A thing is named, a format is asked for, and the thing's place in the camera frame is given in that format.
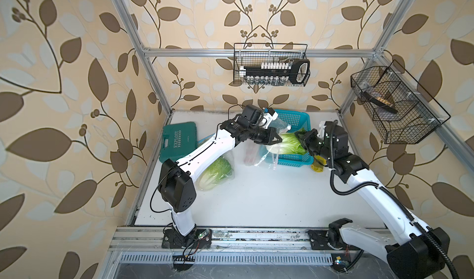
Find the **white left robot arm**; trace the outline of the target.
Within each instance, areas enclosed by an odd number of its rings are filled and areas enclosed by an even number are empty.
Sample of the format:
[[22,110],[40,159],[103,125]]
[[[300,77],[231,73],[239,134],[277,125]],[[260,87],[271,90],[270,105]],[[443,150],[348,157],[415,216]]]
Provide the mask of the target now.
[[278,118],[272,108],[246,106],[242,113],[219,123],[215,134],[185,157],[162,163],[156,191],[170,207],[174,231],[183,240],[195,233],[196,224],[191,205],[196,199],[195,182],[220,156],[248,139],[260,145],[282,142],[276,128],[270,124]]

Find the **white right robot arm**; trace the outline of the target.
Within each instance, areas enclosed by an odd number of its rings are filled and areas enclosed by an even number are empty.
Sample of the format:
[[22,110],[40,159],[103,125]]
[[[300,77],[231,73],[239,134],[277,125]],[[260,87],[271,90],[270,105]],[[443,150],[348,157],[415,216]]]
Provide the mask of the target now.
[[349,152],[348,134],[337,121],[295,136],[310,155],[326,160],[332,191],[339,196],[359,194],[390,231],[383,236],[341,218],[328,227],[329,245],[357,247],[387,263],[400,279],[425,279],[445,267],[452,278],[459,278],[448,257],[448,234],[416,217],[359,156]]

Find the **clear pink-zip dotted bag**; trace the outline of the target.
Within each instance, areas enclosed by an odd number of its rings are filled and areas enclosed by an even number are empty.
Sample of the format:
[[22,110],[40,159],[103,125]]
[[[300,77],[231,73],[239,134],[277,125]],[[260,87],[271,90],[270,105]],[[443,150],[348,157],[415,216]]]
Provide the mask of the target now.
[[[271,117],[269,113],[265,113],[262,121],[262,127],[274,127],[278,135],[282,135],[290,131],[291,126],[284,122],[278,113],[274,113]],[[255,166],[265,169],[275,170],[278,165],[278,157],[280,152],[280,144],[263,145],[256,144],[251,140],[244,143],[244,159],[245,166]]]

